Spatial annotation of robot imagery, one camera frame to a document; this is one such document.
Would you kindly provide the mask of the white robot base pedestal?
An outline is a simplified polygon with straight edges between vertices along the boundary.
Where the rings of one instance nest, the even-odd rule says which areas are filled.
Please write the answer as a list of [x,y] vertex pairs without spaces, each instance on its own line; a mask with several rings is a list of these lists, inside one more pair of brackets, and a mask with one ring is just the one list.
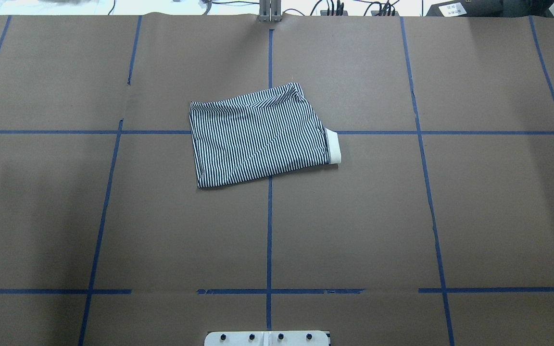
[[321,330],[299,331],[223,331],[210,332],[205,346],[330,346],[330,333]]

